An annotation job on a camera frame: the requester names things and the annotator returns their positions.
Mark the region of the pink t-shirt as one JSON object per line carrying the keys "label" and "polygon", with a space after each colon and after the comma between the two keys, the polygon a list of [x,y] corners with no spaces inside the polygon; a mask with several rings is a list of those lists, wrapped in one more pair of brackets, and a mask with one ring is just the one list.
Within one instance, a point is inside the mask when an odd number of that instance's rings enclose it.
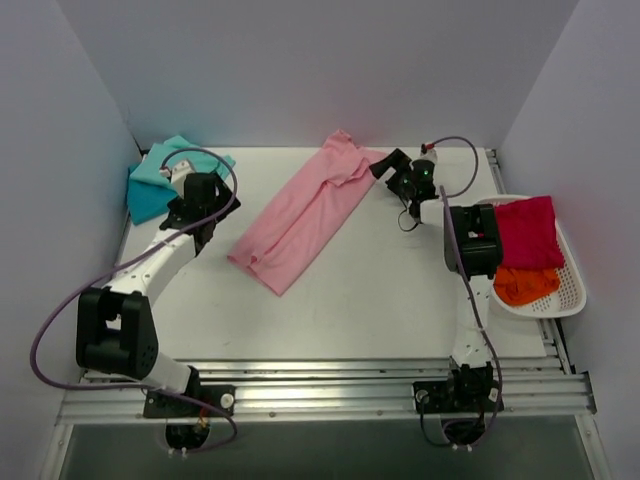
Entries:
{"label": "pink t-shirt", "polygon": [[370,166],[385,157],[342,130],[331,134],[236,241],[230,263],[283,295],[367,195]]}

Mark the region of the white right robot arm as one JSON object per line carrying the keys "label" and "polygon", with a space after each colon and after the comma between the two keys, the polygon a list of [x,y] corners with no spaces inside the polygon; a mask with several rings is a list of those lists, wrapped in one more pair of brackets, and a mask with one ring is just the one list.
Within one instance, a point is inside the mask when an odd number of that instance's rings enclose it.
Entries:
{"label": "white right robot arm", "polygon": [[455,336],[444,400],[453,411],[464,413],[480,398],[497,402],[501,392],[502,372],[488,323],[503,246],[494,207],[487,203],[458,205],[453,195],[436,185],[436,162],[435,147],[425,145],[416,160],[395,149],[369,170],[377,180],[391,174],[385,181],[387,189],[416,222],[436,225],[436,217],[442,217],[444,261],[457,277]]}

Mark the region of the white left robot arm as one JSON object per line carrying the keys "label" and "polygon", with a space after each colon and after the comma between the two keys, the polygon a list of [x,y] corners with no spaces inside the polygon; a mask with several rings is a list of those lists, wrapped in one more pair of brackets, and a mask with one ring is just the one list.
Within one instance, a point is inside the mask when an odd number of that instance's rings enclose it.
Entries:
{"label": "white left robot arm", "polygon": [[161,352],[152,307],[212,239],[217,224],[240,206],[217,173],[187,174],[183,193],[169,202],[145,257],[104,287],[80,294],[78,365],[168,391],[166,408],[179,419],[194,417],[202,405],[199,374]]}

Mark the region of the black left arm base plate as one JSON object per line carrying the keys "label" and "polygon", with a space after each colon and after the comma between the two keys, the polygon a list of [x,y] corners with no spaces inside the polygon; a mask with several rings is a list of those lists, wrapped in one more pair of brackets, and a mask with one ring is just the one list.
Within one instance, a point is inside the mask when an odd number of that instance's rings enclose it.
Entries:
{"label": "black left arm base plate", "polygon": [[201,386],[194,397],[148,391],[142,416],[147,419],[221,418],[234,414],[236,387]]}

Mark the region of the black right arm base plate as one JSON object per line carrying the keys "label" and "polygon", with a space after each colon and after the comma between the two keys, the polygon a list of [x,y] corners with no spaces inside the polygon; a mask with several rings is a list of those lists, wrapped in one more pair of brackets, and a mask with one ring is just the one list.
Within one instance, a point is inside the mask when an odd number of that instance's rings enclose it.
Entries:
{"label": "black right arm base plate", "polygon": [[417,413],[486,414],[504,410],[504,402],[497,402],[496,381],[490,387],[458,385],[452,381],[416,381],[412,383],[414,406]]}

